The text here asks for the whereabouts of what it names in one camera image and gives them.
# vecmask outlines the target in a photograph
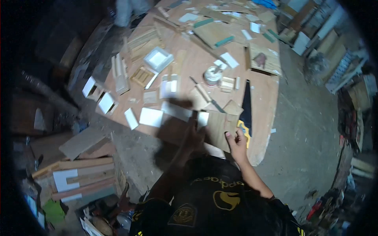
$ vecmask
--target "wooden furniture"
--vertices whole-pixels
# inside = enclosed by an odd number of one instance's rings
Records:
[[[175,2],[176,0],[162,0],[160,1],[156,7],[167,7],[171,3]],[[187,13],[186,8],[190,7],[197,7],[200,9],[201,7],[206,6],[207,4],[214,4],[218,5],[215,0],[192,0],[192,4],[181,4],[173,9],[167,11],[170,16],[170,20],[173,22],[178,23],[178,19],[182,17],[184,14]],[[237,8],[238,6],[234,4],[230,4],[231,8]],[[246,8],[238,7],[243,11],[248,11]],[[258,9],[254,9],[249,14],[260,14],[265,11],[268,11],[263,6],[260,6]],[[159,32],[161,33],[162,40],[166,45],[165,50],[174,55],[175,60],[177,58],[177,54],[180,50],[186,50],[186,57],[182,61],[182,68],[180,72],[181,82],[179,84],[178,90],[182,97],[188,97],[189,92],[194,88],[195,84],[189,78],[192,76],[195,78],[198,83],[201,83],[202,86],[205,88],[206,92],[217,101],[217,103],[224,107],[229,100],[235,101],[239,106],[242,105],[243,102],[243,95],[245,90],[246,80],[250,81],[251,86],[254,87],[253,92],[251,93],[252,96],[252,117],[253,117],[253,135],[249,144],[249,149],[247,150],[247,155],[249,161],[252,165],[258,165],[264,158],[266,147],[268,145],[270,139],[270,131],[273,125],[273,120],[276,112],[276,105],[277,105],[277,96],[278,96],[278,87],[279,87],[279,77],[278,76],[270,76],[266,74],[262,74],[260,72],[251,71],[250,69],[246,69],[246,57],[245,57],[245,49],[244,45],[235,42],[228,43],[227,45],[218,48],[220,50],[226,49],[232,57],[237,60],[240,64],[238,67],[234,69],[230,69],[228,67],[223,72],[223,76],[229,78],[236,78],[240,77],[240,89],[233,90],[231,93],[222,93],[220,88],[218,87],[207,87],[206,83],[203,80],[203,73],[209,67],[214,65],[213,62],[216,61],[216,58],[212,56],[210,53],[205,51],[203,47],[199,46],[196,43],[193,43],[190,40],[185,39],[180,30],[175,27],[167,28],[166,24],[162,24],[161,20],[155,21],[154,14],[148,14],[142,20],[142,22],[138,25],[138,27],[134,30],[134,32],[129,37],[128,41],[132,41],[134,38],[138,38],[139,35],[144,34],[151,27],[154,26],[154,22],[159,27]],[[238,21],[248,20],[243,16],[242,19]],[[249,29],[249,23],[246,24],[239,24],[236,22],[227,24],[227,23],[218,23],[224,28],[225,31],[229,32],[231,35],[235,36],[236,39],[243,38],[245,41],[245,37],[243,36],[241,30],[242,29]],[[186,26],[187,23],[181,23],[182,28]],[[266,23],[267,29],[272,29],[276,32],[276,23],[274,20],[270,20]],[[279,54],[279,45],[278,41],[276,40],[274,43],[269,42],[262,34],[253,33],[253,42],[256,45],[261,47],[266,47],[271,49]],[[138,60],[135,63],[131,63],[131,57],[128,52],[120,52],[121,56],[125,58],[126,64],[128,65],[128,74],[134,74],[141,65],[144,65],[142,60]],[[161,83],[161,77],[165,74],[168,74],[168,67],[165,68],[155,79],[153,84],[150,88],[158,88]],[[105,85],[111,91],[115,89],[115,83],[112,78],[112,73],[110,72],[106,78]],[[131,100],[139,101],[138,103],[131,103]],[[140,84],[131,81],[130,83],[130,90],[121,96],[118,97],[119,105],[114,110],[112,115],[103,114],[100,108],[97,106],[96,112],[105,116],[115,122],[118,122],[122,125],[129,126],[124,112],[129,108],[133,109],[136,119],[139,121],[140,112],[143,107],[143,87]],[[153,106],[151,108],[160,109],[161,103],[163,100],[159,101],[159,105]],[[218,111],[213,104],[207,105],[205,110],[211,111]],[[182,139],[183,130],[186,127],[186,123],[184,121],[172,118],[170,119],[169,125],[162,125],[162,127],[156,128],[151,127],[143,124],[139,124],[138,127],[135,129],[148,134],[158,137],[164,141],[179,145]]]

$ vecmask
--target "blue cloth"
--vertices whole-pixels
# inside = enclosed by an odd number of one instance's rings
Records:
[[[263,5],[266,8],[277,9],[272,0],[252,0],[256,4]]]

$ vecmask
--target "red object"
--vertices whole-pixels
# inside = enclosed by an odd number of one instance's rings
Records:
[[[315,205],[312,206],[310,212],[308,213],[307,217],[306,217],[306,220],[310,221],[310,219],[312,218],[312,216],[314,215],[314,213],[319,210],[319,208],[322,206],[322,202],[319,201],[317,202]]]

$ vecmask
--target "green cloth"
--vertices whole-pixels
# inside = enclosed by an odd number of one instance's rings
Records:
[[[64,220],[65,214],[60,207],[60,202],[55,202],[50,199],[45,203],[42,209],[45,211],[46,220],[53,225]]]

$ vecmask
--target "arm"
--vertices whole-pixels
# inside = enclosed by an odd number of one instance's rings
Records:
[[[172,159],[168,170],[164,171],[158,181],[153,185],[147,199],[159,198],[170,202],[174,196],[174,190],[184,181],[184,166],[190,158],[190,154],[203,143],[204,129],[196,130],[196,121],[189,120],[189,127],[185,131],[180,148]]]
[[[260,191],[262,197],[270,199],[273,197],[273,192],[262,181],[255,169],[249,163],[247,158],[247,144],[246,137],[242,130],[238,128],[235,137],[226,132],[226,139],[230,145],[231,155],[236,164],[240,167],[244,181],[253,189]]]

